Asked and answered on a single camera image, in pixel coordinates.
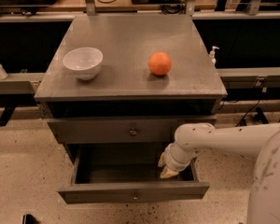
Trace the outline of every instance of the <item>metal table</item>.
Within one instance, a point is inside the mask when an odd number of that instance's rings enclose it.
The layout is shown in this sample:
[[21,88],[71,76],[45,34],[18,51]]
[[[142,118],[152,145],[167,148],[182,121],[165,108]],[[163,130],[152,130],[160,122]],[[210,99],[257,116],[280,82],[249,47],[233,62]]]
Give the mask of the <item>metal table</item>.
[[[63,66],[63,56],[81,47],[104,54],[89,81]],[[164,77],[147,67],[157,50],[172,58]],[[202,198],[208,184],[193,167],[192,178],[163,181],[156,161],[180,124],[214,122],[224,95],[191,17],[76,16],[35,95],[74,164],[72,183],[60,194],[67,203]]]

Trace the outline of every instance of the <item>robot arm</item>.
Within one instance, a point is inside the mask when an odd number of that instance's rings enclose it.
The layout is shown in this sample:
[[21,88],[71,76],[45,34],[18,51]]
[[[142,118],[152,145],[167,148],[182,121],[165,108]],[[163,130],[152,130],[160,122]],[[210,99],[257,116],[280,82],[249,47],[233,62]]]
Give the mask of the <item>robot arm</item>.
[[206,148],[257,158],[246,224],[280,223],[280,123],[227,129],[181,125],[159,160],[161,178],[178,175]]

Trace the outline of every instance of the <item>orange fruit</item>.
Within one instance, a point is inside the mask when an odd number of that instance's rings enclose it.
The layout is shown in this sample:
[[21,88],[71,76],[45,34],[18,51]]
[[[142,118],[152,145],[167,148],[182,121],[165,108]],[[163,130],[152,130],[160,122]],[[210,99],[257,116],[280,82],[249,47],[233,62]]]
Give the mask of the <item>orange fruit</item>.
[[152,74],[157,76],[166,75],[172,66],[170,56],[162,51],[152,53],[148,59],[148,67]]

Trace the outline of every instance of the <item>gray countertop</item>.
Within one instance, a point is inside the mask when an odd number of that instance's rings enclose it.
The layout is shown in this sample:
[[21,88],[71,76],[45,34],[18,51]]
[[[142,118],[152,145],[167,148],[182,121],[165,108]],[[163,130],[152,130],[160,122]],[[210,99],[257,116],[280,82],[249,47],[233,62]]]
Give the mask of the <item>gray countertop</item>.
[[[103,68],[82,81],[63,66],[72,49],[94,47],[104,54]],[[172,69],[150,74],[147,61],[165,51]],[[83,101],[136,97],[222,97],[221,79],[186,15],[77,15],[63,38],[35,95],[38,101]]]

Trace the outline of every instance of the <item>floor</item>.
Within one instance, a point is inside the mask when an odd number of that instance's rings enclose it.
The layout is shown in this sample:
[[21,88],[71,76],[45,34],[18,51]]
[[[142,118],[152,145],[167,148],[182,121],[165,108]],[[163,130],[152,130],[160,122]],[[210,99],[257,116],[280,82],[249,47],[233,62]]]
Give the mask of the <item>floor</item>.
[[[249,106],[222,106],[216,126],[233,127]],[[280,107],[271,107],[264,105],[265,114],[277,122]],[[19,110],[0,127],[0,224],[20,224],[25,214],[41,224],[245,223],[254,161],[214,150],[196,160],[199,179],[210,184],[202,200],[68,205],[56,190],[69,185],[72,163],[47,121]],[[252,116],[248,124],[256,124]]]

